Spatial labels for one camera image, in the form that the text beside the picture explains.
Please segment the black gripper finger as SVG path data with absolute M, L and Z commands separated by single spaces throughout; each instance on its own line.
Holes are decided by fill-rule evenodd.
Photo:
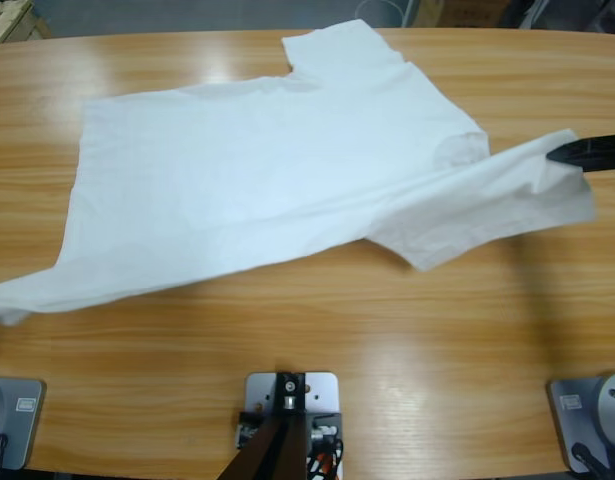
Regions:
M 563 164 L 580 167 L 584 172 L 615 170 L 615 154 L 560 154 L 549 153 L 549 159 Z
M 562 145 L 551 152 L 560 154 L 615 154 L 615 135 L 590 137 Z

